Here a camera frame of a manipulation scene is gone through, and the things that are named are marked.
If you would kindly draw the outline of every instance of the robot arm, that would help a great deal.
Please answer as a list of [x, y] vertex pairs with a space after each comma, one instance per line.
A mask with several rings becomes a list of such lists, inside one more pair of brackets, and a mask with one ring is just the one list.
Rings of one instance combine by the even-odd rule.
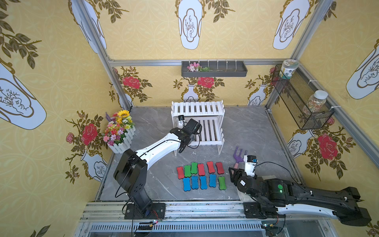
[[354, 187], [329, 191], [306, 187], [288, 180], [263, 180], [255, 174], [255, 156], [246, 156], [245, 170], [229, 168], [230, 181], [256, 202], [244, 203], [247, 218], [275, 218], [277, 215], [309, 214], [339, 219], [342, 224], [366, 226], [371, 217], [358, 206], [360, 194]]
[[179, 153], [183, 152], [194, 140], [194, 136], [199, 134], [201, 127], [200, 123], [190, 119], [183, 128], [171, 129], [170, 133], [154, 144], [136, 152], [128, 149], [123, 153], [113, 177], [128, 193], [142, 216], [148, 216], [152, 208], [152, 201], [144, 188], [147, 170], [169, 152], [178, 148]]

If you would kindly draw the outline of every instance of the black wire rack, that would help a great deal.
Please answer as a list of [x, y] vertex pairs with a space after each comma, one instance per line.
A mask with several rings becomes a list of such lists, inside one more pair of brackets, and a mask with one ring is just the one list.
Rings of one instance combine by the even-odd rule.
[[280, 78], [279, 72], [281, 66], [280, 64], [275, 67], [272, 84], [278, 91], [296, 124], [301, 130], [322, 128], [333, 115], [334, 110], [326, 102], [319, 112], [312, 113], [307, 106], [307, 101], [317, 88], [310, 83], [309, 79], [300, 69], [292, 73], [290, 79], [287, 79], [285, 75], [283, 76], [284, 78]]

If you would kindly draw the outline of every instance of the blue foam block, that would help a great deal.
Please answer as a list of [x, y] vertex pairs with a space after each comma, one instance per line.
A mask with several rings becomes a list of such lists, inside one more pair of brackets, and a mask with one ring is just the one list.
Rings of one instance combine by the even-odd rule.
[[209, 187], [216, 187], [216, 175], [210, 174], [209, 175]]
[[199, 182], [197, 176], [192, 176], [192, 189], [198, 189], [199, 188]]
[[201, 183], [201, 186], [200, 186], [201, 189], [207, 189], [208, 188], [206, 176], [200, 176], [200, 183]]
[[190, 186], [190, 178], [184, 178], [183, 179], [183, 184], [184, 184], [184, 191], [190, 191], [191, 186]]

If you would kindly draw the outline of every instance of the green foam block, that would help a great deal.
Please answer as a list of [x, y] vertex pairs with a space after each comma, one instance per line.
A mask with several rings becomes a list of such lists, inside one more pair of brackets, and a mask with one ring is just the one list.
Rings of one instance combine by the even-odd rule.
[[184, 176], [185, 177], [191, 177], [191, 166], [190, 165], [184, 166]]
[[191, 174], [197, 174], [197, 163], [196, 162], [191, 163]]
[[220, 190], [226, 190], [225, 177], [224, 176], [218, 177], [218, 184], [219, 184]]

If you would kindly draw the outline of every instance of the gray planter box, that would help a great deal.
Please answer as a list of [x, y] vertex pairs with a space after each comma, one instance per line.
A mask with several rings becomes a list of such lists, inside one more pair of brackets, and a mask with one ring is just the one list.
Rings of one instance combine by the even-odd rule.
[[247, 74], [243, 61], [200, 61], [200, 66], [209, 66], [210, 72], [191, 72], [187, 67], [193, 62], [182, 61], [182, 77], [245, 77]]

